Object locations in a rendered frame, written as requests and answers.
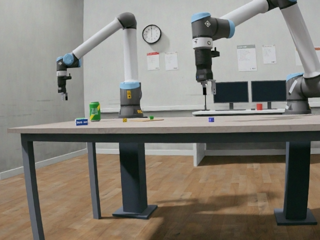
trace poster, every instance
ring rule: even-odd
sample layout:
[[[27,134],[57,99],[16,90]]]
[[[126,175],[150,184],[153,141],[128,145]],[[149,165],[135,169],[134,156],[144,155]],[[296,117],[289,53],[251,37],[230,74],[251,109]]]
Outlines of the poster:
[[[147,53],[146,54],[146,61],[147,61],[148,71],[160,69],[160,60],[159,60],[159,53],[158,52]]]
[[[263,55],[264,64],[276,64],[277,63],[276,45],[263,45],[262,55]]]
[[[178,70],[178,53],[177,52],[166,52],[164,55],[165,70]]]
[[[320,47],[319,46],[315,46],[314,50],[315,50],[316,55],[317,55],[317,57],[318,57],[318,59],[320,61]],[[302,66],[302,62],[301,62],[299,53],[297,51],[297,48],[295,48],[295,65],[296,66]]]
[[[238,45],[239,72],[257,71],[256,45]]]

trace blue box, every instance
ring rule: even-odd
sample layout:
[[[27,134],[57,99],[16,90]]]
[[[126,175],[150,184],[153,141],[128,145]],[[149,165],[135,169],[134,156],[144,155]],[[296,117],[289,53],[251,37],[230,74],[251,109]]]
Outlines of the blue box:
[[[76,126],[88,125],[88,119],[87,118],[76,118],[75,125]]]

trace clock face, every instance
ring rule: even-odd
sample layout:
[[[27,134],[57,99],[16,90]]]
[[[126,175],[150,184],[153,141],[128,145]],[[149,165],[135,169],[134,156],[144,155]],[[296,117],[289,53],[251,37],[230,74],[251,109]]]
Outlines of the clock face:
[[[160,40],[161,30],[156,25],[146,26],[142,31],[142,37],[148,44],[154,44]]]

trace red cup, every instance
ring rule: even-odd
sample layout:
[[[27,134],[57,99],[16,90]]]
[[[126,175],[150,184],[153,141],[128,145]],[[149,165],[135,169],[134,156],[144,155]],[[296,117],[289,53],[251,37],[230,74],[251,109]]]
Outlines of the red cup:
[[[262,110],[262,103],[257,103],[256,104],[256,109],[257,110]]]

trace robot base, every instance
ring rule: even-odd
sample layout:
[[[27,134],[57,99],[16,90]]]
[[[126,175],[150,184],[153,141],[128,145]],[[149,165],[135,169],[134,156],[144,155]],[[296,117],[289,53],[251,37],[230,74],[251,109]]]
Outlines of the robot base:
[[[284,111],[286,115],[311,114],[308,100],[306,101],[288,101]]]
[[[140,106],[121,106],[118,117],[120,119],[143,118],[144,114]]]

